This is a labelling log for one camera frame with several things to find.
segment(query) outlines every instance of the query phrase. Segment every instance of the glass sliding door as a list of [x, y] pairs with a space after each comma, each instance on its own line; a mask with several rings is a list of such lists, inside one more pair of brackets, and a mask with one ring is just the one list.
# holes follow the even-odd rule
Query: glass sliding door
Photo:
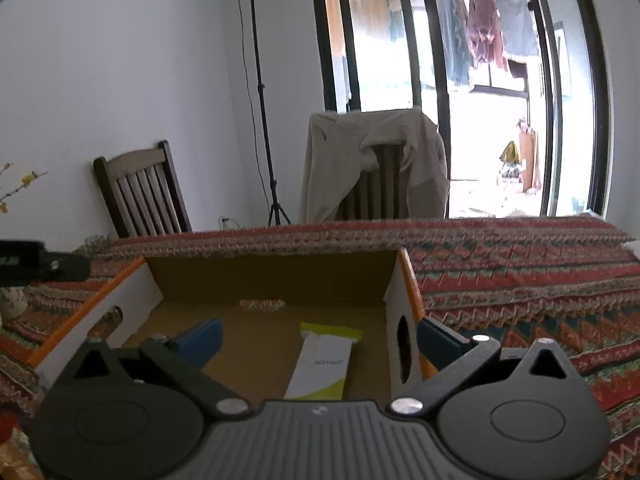
[[420, 107], [444, 142], [450, 217], [602, 212], [609, 105], [591, 0], [324, 5], [325, 102]]
[[591, 59], [578, 0], [541, 0], [541, 4], [554, 42], [551, 53], [557, 56], [561, 101], [557, 112], [562, 127], [549, 214], [568, 216], [587, 209], [591, 187], [595, 142]]

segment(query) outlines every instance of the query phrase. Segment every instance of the tripod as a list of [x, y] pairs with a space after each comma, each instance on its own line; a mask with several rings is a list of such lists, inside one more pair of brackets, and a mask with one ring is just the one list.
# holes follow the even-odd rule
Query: tripod
[[251, 23], [254, 32], [254, 51], [255, 51], [255, 69], [258, 73], [258, 95], [260, 96], [260, 114], [262, 115], [262, 132], [264, 134], [264, 150], [267, 154], [267, 166], [269, 168], [269, 187], [271, 189], [271, 208], [269, 209], [269, 225], [271, 221], [275, 220], [276, 225], [280, 225], [280, 213], [284, 216], [287, 223], [290, 225], [291, 220], [284, 212], [284, 209], [278, 202], [278, 195], [276, 194], [276, 179], [273, 176], [273, 163], [271, 161], [271, 147], [269, 144], [269, 134], [267, 131], [267, 112], [264, 108], [264, 84], [262, 82], [262, 72], [260, 70], [260, 55], [258, 53], [258, 33], [255, 26], [255, 0], [251, 0]]

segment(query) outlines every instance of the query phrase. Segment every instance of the blue gripper pad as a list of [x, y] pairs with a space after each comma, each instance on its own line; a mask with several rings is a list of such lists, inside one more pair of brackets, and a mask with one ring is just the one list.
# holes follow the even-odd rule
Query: blue gripper pad
[[206, 319], [174, 337], [169, 346], [175, 354], [200, 370], [222, 348], [222, 320]]

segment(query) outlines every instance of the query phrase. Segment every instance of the wooden chair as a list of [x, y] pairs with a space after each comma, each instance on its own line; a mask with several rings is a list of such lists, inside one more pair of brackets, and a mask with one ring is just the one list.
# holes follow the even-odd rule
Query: wooden chair
[[358, 182], [340, 202], [336, 220], [375, 220], [408, 218], [406, 188], [408, 171], [400, 172], [400, 144], [374, 146], [377, 170], [362, 172]]
[[98, 186], [121, 238], [191, 231], [169, 142], [94, 160]]

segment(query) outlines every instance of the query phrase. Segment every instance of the vase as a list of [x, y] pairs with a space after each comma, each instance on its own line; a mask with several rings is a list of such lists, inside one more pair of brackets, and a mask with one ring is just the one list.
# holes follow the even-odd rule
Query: vase
[[3, 321], [9, 321], [20, 317], [27, 307], [29, 301], [22, 286], [0, 287], [0, 316]]

